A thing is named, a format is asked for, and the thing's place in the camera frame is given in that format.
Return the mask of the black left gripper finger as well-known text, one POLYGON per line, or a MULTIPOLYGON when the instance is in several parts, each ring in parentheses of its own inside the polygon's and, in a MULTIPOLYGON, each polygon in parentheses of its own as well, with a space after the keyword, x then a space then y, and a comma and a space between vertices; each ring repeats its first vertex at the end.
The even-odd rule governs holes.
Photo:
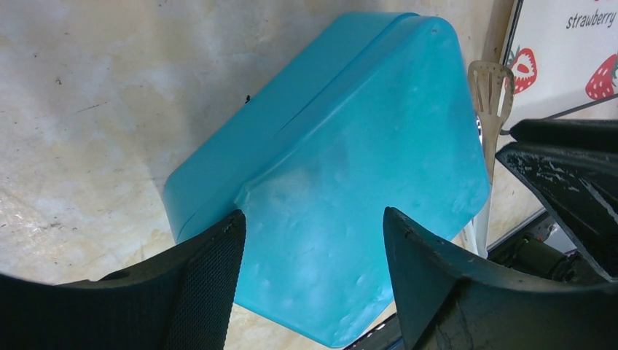
POLYGON ((222 349, 246 238, 236 210, 97 281, 1 276, 3 349, 222 349))

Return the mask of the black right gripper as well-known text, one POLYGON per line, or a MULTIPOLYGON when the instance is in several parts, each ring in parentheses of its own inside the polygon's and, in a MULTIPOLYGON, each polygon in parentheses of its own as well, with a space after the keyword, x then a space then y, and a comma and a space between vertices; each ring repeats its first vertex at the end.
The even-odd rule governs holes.
POLYGON ((615 349, 617 285, 603 282, 617 281, 617 121, 522 120, 509 134, 519 142, 496 159, 566 234, 517 233, 488 261, 386 208, 404 347, 615 349))

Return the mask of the metal tongs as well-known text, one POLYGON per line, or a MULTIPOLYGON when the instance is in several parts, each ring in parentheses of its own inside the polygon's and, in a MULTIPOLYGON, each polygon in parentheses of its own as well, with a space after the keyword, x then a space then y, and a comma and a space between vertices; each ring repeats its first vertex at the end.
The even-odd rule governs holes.
MULTIPOLYGON (((489 188, 493 187, 498 137, 508 120, 515 94, 515 78, 511 69, 490 61, 472 61, 468 67, 468 83, 480 125, 480 143, 488 172, 489 188)), ((466 248, 482 258, 488 256, 488 196, 480 212, 465 229, 466 248)))

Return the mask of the teal box lid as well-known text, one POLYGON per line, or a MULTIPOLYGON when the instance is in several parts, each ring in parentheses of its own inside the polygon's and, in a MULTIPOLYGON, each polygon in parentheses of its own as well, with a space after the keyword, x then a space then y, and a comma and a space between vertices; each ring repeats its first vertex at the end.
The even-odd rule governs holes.
POLYGON ((305 116, 318 124, 237 197, 247 234, 235 302, 322 345, 355 341, 393 302, 383 212, 450 239, 488 175, 454 28, 399 17, 305 116))

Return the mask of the teal chocolate box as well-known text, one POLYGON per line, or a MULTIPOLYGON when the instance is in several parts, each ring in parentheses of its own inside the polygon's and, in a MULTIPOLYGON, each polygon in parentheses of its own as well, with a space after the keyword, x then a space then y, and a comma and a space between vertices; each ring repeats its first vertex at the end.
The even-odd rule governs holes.
POLYGON ((300 115, 321 105, 333 85, 348 82, 348 71, 380 40, 419 17, 347 12, 327 26, 168 177, 163 203, 174 241, 191 239, 233 211, 243 183, 316 121, 300 115))

